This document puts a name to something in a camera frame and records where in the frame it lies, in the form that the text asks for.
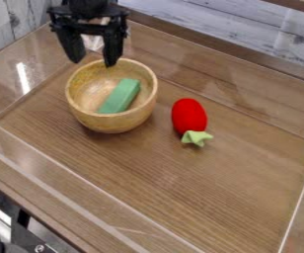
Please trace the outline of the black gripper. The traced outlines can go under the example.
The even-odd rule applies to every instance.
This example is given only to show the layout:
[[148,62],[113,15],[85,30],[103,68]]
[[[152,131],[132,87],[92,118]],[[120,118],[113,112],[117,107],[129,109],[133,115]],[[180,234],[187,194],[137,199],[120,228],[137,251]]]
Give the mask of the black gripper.
[[108,0],[61,0],[59,6],[48,8],[48,14],[69,61],[77,63],[85,55],[80,34],[95,35],[103,36],[104,64],[113,66],[123,54],[128,11]]

